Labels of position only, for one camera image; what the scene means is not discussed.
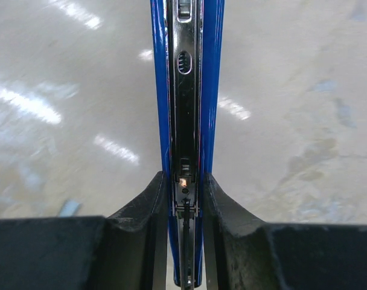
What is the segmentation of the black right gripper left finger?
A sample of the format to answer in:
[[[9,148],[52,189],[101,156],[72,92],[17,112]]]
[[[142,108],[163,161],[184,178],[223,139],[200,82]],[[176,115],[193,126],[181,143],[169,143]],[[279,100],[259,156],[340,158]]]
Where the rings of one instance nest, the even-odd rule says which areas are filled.
[[[165,289],[167,177],[109,217],[0,219],[0,289]]]

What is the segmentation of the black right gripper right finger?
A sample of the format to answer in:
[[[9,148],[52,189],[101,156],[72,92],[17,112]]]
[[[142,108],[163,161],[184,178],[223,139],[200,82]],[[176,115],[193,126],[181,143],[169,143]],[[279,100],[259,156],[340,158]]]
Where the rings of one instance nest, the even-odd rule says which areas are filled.
[[[268,223],[203,181],[208,289],[367,289],[367,225]]]

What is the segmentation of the blue and black stapler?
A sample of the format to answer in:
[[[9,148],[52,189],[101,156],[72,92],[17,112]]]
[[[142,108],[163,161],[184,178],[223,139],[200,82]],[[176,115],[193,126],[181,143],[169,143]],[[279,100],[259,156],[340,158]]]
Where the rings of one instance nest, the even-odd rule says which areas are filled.
[[[202,283],[203,192],[213,164],[223,1],[150,3],[173,280]]]

